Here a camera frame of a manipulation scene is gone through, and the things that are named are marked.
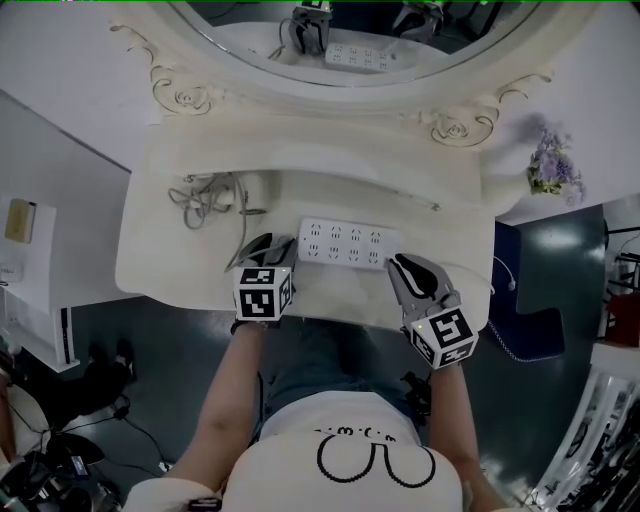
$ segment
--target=white vanity table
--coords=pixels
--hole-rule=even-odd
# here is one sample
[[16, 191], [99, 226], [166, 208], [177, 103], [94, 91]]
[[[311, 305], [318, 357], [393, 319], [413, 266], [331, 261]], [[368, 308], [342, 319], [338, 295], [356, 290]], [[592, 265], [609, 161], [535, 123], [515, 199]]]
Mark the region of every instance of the white vanity table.
[[[551, 80], [539, 68], [592, 10], [523, 4], [454, 55], [418, 51], [410, 67], [360, 75], [267, 58], [277, 23], [252, 23], [254, 36], [274, 29], [258, 51], [255, 38], [238, 36], [242, 23], [212, 27], [187, 4], [123, 7], [111, 30], [148, 53], [150, 92], [166, 117], [149, 128], [147, 168], [131, 179], [118, 285], [178, 307], [234, 309], [224, 265], [240, 216], [220, 214], [190, 231], [167, 189], [188, 174], [260, 171], [274, 200], [267, 214], [249, 217], [247, 240], [295, 236], [304, 217], [398, 229], [404, 252], [445, 267], [481, 329], [495, 215], [505, 210], [489, 199], [493, 184], [481, 179], [477, 150], [499, 128], [506, 99], [526, 99]], [[336, 34], [348, 40], [348, 31]], [[239, 44], [245, 39], [253, 42]], [[385, 272], [299, 262], [294, 284], [288, 314], [400, 326]]]

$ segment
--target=power outlet socket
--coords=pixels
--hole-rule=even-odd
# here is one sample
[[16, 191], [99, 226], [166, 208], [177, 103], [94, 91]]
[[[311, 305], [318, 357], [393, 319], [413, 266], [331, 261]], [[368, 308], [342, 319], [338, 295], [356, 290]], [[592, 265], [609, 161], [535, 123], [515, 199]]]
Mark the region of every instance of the power outlet socket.
[[383, 270], [385, 261], [401, 250], [402, 233], [377, 226], [325, 219], [304, 219], [298, 257], [332, 265]]
[[395, 53], [337, 43], [328, 45], [324, 63], [329, 69], [352, 73], [389, 73], [406, 67]]

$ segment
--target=white t-shirt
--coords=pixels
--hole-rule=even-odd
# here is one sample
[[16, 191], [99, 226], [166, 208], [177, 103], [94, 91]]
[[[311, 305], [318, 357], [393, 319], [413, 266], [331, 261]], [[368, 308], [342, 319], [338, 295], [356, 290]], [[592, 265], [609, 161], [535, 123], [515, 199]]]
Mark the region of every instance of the white t-shirt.
[[[218, 496], [184, 480], [135, 486], [126, 512], [178, 512]], [[451, 465], [420, 446], [408, 418], [375, 393], [326, 391], [278, 411], [236, 462], [223, 512], [461, 512]]]
[[[18, 386], [10, 386], [7, 388], [7, 398], [9, 398], [9, 403], [12, 407], [10, 408], [11, 422], [13, 423], [13, 435], [16, 440], [17, 457], [13, 463], [10, 463], [2, 450], [0, 450], [0, 479], [2, 479], [14, 465], [22, 461], [21, 457], [24, 457], [32, 450], [44, 451], [51, 438], [47, 418], [38, 405], [38, 402], [36, 402], [29, 393]], [[20, 419], [15, 411], [18, 411], [22, 419]]]

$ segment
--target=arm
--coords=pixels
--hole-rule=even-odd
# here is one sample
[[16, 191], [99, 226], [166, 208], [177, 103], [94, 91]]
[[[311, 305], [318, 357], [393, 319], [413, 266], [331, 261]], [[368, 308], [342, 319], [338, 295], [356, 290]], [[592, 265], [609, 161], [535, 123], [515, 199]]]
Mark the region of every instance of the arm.
[[9, 379], [0, 373], [0, 449], [7, 459], [13, 461], [16, 456], [16, 440], [13, 433], [13, 421], [11, 421], [11, 411], [9, 410], [9, 395], [7, 386]]
[[456, 468], [473, 491], [471, 512], [506, 508], [480, 469], [480, 455], [462, 366], [447, 366], [431, 374], [429, 446]]
[[166, 476], [220, 489], [251, 439], [264, 336], [259, 324], [236, 329], [205, 398], [193, 439]]

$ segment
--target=carved rose decoration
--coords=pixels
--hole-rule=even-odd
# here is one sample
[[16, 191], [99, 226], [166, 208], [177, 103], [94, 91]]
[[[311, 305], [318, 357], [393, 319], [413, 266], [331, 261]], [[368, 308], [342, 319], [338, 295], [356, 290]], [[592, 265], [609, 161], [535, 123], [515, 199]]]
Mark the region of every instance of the carved rose decoration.
[[174, 114], [199, 116], [208, 113], [214, 100], [206, 87], [189, 83], [189, 76], [171, 68], [156, 66], [151, 70], [153, 96]]
[[436, 131], [440, 139], [464, 139], [469, 130], [459, 119], [448, 115], [439, 115], [436, 119]]
[[481, 144], [493, 133], [498, 110], [482, 104], [468, 104], [432, 113], [431, 138], [445, 146], [469, 148]]

